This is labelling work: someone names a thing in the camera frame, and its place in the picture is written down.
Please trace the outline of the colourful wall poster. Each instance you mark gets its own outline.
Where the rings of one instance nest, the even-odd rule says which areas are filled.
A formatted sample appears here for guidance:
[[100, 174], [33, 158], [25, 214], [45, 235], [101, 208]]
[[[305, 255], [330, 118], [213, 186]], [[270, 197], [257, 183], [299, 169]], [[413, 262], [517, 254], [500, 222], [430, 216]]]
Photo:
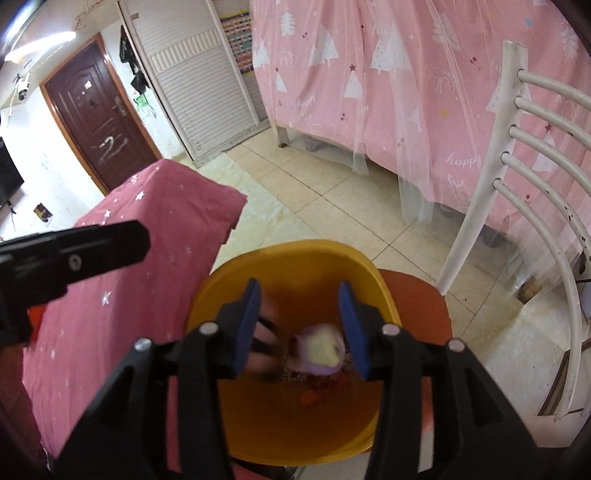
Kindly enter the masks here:
[[215, 8], [240, 73], [252, 73], [252, 16], [249, 6], [220, 1]]

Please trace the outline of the black hanging bag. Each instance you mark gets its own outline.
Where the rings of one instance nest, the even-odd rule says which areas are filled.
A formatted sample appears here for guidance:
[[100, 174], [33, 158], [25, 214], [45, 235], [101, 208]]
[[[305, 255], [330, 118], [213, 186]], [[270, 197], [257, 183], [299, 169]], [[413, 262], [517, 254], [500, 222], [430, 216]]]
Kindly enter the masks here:
[[120, 27], [119, 35], [119, 59], [121, 63], [127, 64], [131, 70], [133, 75], [131, 86], [140, 95], [143, 95], [148, 88], [148, 83], [123, 26]]

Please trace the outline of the white paper ball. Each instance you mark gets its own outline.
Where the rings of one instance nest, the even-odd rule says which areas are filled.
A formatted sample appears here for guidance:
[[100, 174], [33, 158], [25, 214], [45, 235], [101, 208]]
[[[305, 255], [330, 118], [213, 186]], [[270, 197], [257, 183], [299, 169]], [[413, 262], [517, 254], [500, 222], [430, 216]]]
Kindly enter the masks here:
[[329, 376], [342, 369], [345, 357], [341, 331], [335, 325], [319, 324], [294, 336], [294, 355], [288, 355], [287, 367], [298, 373]]

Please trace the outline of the dark red door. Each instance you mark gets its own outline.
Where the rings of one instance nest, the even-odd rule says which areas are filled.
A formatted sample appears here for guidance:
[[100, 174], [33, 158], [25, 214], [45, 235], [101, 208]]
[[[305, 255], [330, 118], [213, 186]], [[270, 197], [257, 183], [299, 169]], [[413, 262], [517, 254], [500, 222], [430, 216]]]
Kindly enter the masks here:
[[161, 158], [99, 34], [62, 62], [41, 92], [75, 157], [102, 193]]

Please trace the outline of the pink tree-print bed curtain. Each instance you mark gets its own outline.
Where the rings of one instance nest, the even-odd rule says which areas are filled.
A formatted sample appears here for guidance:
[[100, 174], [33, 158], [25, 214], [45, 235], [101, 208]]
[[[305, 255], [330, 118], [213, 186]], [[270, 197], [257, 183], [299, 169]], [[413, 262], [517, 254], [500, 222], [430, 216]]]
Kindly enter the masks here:
[[499, 109], [503, 44], [590, 88], [590, 56], [550, 1], [254, 1], [267, 114], [396, 174], [408, 222], [466, 212]]

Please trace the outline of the black television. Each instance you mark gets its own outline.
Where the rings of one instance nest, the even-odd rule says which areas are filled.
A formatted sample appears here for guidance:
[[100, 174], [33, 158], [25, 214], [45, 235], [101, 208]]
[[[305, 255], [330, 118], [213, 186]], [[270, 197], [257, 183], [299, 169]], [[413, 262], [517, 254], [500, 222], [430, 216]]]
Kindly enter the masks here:
[[13, 195], [23, 185], [24, 180], [18, 172], [5, 142], [0, 138], [0, 206], [10, 203]]

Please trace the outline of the white louvered wardrobe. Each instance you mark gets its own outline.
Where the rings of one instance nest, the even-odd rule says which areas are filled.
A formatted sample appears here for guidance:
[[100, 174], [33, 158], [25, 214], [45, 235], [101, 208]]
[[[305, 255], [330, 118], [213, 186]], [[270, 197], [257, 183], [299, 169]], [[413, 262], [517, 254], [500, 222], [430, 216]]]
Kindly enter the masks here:
[[238, 69], [217, 2], [118, 4], [150, 87], [197, 166], [270, 126], [253, 70]]

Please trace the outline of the pink star tablecloth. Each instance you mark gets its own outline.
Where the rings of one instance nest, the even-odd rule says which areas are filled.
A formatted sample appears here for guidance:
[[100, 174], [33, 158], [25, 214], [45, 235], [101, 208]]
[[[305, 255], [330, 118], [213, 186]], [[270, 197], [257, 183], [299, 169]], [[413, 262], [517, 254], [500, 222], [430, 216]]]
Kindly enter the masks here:
[[191, 299], [238, 224], [247, 198], [160, 160], [132, 175], [78, 225], [140, 221], [151, 248], [136, 265], [69, 287], [50, 303], [24, 353], [24, 386], [42, 446], [57, 456], [133, 342], [178, 340]]

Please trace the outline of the white metal chair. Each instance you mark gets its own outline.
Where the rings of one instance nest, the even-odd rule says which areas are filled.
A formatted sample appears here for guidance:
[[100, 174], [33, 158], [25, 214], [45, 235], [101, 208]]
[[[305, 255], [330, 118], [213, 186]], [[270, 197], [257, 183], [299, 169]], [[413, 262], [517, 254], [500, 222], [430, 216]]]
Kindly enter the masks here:
[[513, 155], [510, 148], [516, 142], [530, 147], [564, 171], [585, 193], [589, 193], [590, 177], [560, 150], [522, 129], [519, 126], [519, 120], [522, 113], [527, 113], [558, 128], [585, 148], [590, 147], [590, 134], [573, 121], [528, 99], [526, 91], [530, 85], [571, 100], [586, 111], [590, 109], [589, 95], [571, 85], [531, 72], [528, 69], [527, 49], [518, 42], [511, 40], [503, 42], [503, 63], [499, 81], [497, 112], [489, 147], [472, 201], [438, 277], [436, 289], [441, 295], [446, 295], [453, 285], [473, 249], [498, 195], [522, 214], [554, 259], [568, 305], [570, 349], [565, 355], [565, 366], [559, 371], [565, 376], [564, 383], [562, 389], [558, 391], [557, 404], [551, 409], [549, 416], [551, 422], [558, 423], [569, 416], [578, 419], [590, 415], [589, 403], [586, 403], [580, 412], [570, 410], [576, 393], [583, 352], [583, 310], [578, 287], [567, 255], [560, 247], [559, 241], [551, 232], [550, 227], [540, 214], [536, 213], [524, 199], [506, 185], [504, 177], [506, 172], [511, 170], [536, 187], [566, 221], [582, 248], [585, 260], [589, 261], [590, 232], [575, 208], [546, 180]]

